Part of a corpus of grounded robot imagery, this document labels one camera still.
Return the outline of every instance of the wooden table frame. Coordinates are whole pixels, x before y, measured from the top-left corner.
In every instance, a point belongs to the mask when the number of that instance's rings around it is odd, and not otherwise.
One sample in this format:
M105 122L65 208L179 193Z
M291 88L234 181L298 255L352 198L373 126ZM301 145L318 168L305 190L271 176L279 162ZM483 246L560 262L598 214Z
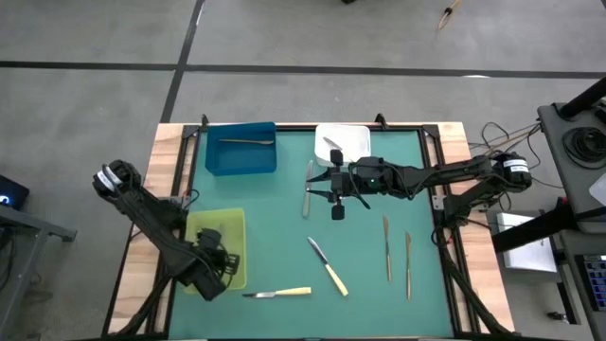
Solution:
M384 121L347 124L365 125L374 131L386 128L389 131L419 132L421 155L426 166L452 163L471 157L463 125L460 122L426 124L398 122L390 123L388 127ZM314 129L316 125L317 123L277 124L278 129L282 131L308 131ZM179 196L182 190L191 188L193 177L189 175L195 172L199 146L197 132L200 128L199 124L158 126L144 185L147 190L158 197L167 197ZM448 194L451 191L458 194L473 184L474 182L465 182L448 187L430 188L430 194ZM481 223L486 222L486 218L480 213L472 213L471 218ZM461 228L460 232L458 229L455 230L453 240L454 243L449 250L457 266L489 311L503 326L512 331L513 323L492 248L490 232L484 227L470 224ZM158 256L157 249L144 235L127 242L102 336L121 329L145 300L157 280L159 273L157 270L161 267L161 264L158 264ZM157 316L155 323L148 321L140 333L166 337L170 318L168 307L172 304L174 287L172 283L156 306L153 312L153 316ZM445 287L454 332L485 332L484 325L478 322L475 313L468 309L466 299L447 276L445 276Z

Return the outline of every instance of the utensil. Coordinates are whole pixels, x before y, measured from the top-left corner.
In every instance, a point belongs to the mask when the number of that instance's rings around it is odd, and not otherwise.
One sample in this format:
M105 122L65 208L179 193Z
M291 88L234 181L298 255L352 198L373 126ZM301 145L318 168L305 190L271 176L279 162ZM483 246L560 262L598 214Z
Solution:
M410 302L412 279L410 276L410 249L412 247L412 238L406 232L406 297Z
M329 260L327 260L326 256L324 256L324 253L320 249L320 246L318 246L318 244L312 239L312 237L308 237L307 240L312 245L316 255L318 255L320 260L322 260L322 262L324 263L324 267L326 267L326 270L329 272L329 275L332 278L332 281L334 281L334 284L336 284L337 288L339 288L341 295L347 296L349 294L348 289L345 287L345 284L343 284L343 282L339 279L334 270L332 270L332 268L330 267Z
M345 159L347 159L349 161L353 161L353 159L351 159L348 155L346 155L345 151L343 151L343 148L341 148L341 146L339 146L336 142L334 142L332 139L330 139L327 136L324 136L323 138L324 138L324 141L326 141L326 143L328 143L331 148L334 148L334 149L340 151Z
M389 257L389 222L383 216L383 231L385 232L385 256L387 257L387 281L391 281L391 258Z
M220 138L220 142L233 142L233 143L252 143L252 144L260 144L264 146L273 145L273 140L246 140L246 139L238 139L238 138Z
M305 197L303 198L303 218L307 218L310 215L310 197L312 196L308 190L312 189L312 183L309 182L312 178L313 173L313 160L310 160L310 163L307 164L307 176L305 181Z
M302 296L302 295L310 295L311 293L312 293L312 288L311 287L302 287L302 288L277 290L277 291L265 292L265 293L243 294L243 296L244 297L250 297L250 298L272 298L274 296Z

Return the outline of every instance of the yellow-handled knife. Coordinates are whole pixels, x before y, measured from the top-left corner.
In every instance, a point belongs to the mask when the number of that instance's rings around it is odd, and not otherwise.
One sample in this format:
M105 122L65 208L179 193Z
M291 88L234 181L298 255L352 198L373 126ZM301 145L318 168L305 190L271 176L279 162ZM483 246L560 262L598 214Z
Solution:
M320 249L320 246L318 246L317 242L315 242L312 239L312 237L308 237L307 240L312 245L313 250L318 255L318 257L320 258L320 260L322 260L322 262L324 263L324 267L326 267L326 271L329 272L329 275L332 278L332 281L334 281L334 284L336 284L337 288L339 288L339 291L341 292L341 295L347 296L349 294L348 289L345 287L345 284L343 284L343 282L337 276L337 274L334 272L334 270L332 270L332 268L330 267L329 260L327 260L326 256L324 256L324 253Z
M276 290L274 292L266 292L266 293L243 294L243 296L244 297L250 297L250 298L272 298L272 297L275 297L275 296L301 296L301 295L309 295L311 293L312 293L312 288L311 287L302 287L302 288Z

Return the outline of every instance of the white plate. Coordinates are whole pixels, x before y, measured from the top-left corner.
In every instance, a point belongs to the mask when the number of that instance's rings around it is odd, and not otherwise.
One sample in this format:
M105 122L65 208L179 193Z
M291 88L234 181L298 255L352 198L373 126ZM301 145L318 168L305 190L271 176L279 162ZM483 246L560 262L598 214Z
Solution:
M330 150L335 149L327 137L341 148L343 165L370 156L370 130L366 126L321 123L315 128L315 157L318 165L330 167Z

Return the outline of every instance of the wooden board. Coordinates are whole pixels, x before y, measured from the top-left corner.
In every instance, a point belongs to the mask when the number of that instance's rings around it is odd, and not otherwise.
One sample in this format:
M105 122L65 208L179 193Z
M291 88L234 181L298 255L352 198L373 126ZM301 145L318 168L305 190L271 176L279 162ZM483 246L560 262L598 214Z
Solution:
M307 125L309 123L283 124ZM419 125L420 123L397 122L390 124ZM462 123L437 122L427 124L438 125L442 150L447 163L471 158ZM158 197L170 195L183 126L184 124L177 123L160 124L158 126L145 179L145 188ZM187 150L180 192L187 187L193 146L189 146ZM454 194L462 193L473 184L473 181L453 184L451 190ZM484 214L473 213L470 218L481 223L486 222ZM513 331L513 321L499 265L492 247L490 232L485 227L469 224L461 228L461 237L473 289L497 320L504 327ZM157 261L158 251L144 235L137 236L130 243L121 279L118 283L116 302L111 312L112 317L108 332L119 331L141 306L152 289ZM164 328L167 296L168 290L164 293L160 304L156 322L157 331L162 331ZM465 299L460 292L457 292L456 296L463 329L468 331L469 320L467 319Z

